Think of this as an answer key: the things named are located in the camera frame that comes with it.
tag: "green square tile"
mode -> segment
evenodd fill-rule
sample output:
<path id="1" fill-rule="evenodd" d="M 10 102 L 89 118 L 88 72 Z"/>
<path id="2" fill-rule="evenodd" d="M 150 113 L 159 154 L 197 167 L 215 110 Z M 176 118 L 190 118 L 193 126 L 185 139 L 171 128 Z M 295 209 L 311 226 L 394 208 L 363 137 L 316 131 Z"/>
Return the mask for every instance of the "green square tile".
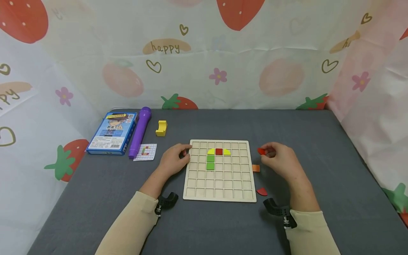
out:
<path id="1" fill-rule="evenodd" d="M 207 156 L 207 162 L 215 162 L 215 156 L 214 155 L 208 155 Z"/>
<path id="2" fill-rule="evenodd" d="M 214 170 L 215 166 L 214 163 L 207 163 L 207 170 Z"/>

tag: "gray table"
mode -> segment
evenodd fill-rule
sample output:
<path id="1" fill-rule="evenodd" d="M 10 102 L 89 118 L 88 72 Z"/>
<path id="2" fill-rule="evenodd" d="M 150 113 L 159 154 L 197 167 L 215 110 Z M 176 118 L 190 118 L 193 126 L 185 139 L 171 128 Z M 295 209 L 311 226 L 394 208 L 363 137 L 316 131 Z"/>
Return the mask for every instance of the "gray table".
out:
<path id="1" fill-rule="evenodd" d="M 167 120 L 165 137 L 156 137 Z M 408 230 L 330 111 L 153 110 L 144 143 L 157 143 L 154 161 L 86 155 L 68 183 L 29 255 L 94 254 L 110 225 L 171 145 L 190 139 L 248 140 L 256 148 L 278 141 L 293 147 L 312 182 L 343 255 L 405 254 Z M 282 178 L 261 166 L 255 187 L 278 203 L 289 202 Z M 282 220 L 257 203 L 183 200 L 185 171 L 163 189 L 176 192 L 176 206 L 163 212 L 142 254 L 290 254 Z"/>

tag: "purple pen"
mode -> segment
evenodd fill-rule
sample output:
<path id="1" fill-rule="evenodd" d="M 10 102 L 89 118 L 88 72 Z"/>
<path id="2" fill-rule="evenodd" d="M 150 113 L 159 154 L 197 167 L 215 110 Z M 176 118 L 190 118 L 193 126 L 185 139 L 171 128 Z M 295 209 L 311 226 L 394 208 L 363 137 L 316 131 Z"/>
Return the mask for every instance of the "purple pen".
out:
<path id="1" fill-rule="evenodd" d="M 151 109 L 143 107 L 139 112 L 139 121 L 137 122 L 136 131 L 133 135 L 133 140 L 130 145 L 129 158 L 134 159 L 139 153 L 140 145 L 143 140 L 144 131 L 146 130 L 147 123 L 152 116 Z"/>

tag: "pink flower print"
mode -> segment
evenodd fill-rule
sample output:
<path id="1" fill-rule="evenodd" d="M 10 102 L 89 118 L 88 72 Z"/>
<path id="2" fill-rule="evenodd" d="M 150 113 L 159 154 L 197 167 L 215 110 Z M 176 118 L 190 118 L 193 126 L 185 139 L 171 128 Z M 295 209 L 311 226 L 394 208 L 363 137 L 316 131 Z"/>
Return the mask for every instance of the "pink flower print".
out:
<path id="1" fill-rule="evenodd" d="M 61 91 L 55 90 L 55 94 L 60 97 L 60 104 L 67 104 L 68 106 L 71 106 L 71 102 L 69 100 L 74 97 L 74 94 L 69 92 L 66 87 L 62 87 Z"/>
<path id="2" fill-rule="evenodd" d="M 215 80 L 215 84 L 218 85 L 221 82 L 227 81 L 227 72 L 220 71 L 218 68 L 214 68 L 214 74 L 211 74 L 209 77 L 211 80 Z"/>
<path id="3" fill-rule="evenodd" d="M 356 83 L 353 86 L 353 90 L 360 88 L 360 91 L 363 92 L 363 90 L 367 87 L 367 84 L 371 81 L 371 78 L 368 78 L 368 75 L 369 75 L 368 72 L 363 72 L 361 77 L 353 75 L 351 79 Z"/>

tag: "beige sleeve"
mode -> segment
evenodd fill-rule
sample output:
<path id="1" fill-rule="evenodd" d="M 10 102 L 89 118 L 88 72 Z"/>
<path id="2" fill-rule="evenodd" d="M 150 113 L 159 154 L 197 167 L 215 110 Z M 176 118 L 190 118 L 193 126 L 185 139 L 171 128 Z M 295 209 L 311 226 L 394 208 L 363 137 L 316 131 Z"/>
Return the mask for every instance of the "beige sleeve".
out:
<path id="1" fill-rule="evenodd" d="M 95 255 L 139 254 L 157 223 L 158 216 L 154 213 L 157 203 L 158 200 L 136 192 L 102 239 Z"/>
<path id="2" fill-rule="evenodd" d="M 339 255 L 323 212 L 290 211 L 297 227 L 286 229 L 292 255 Z"/>

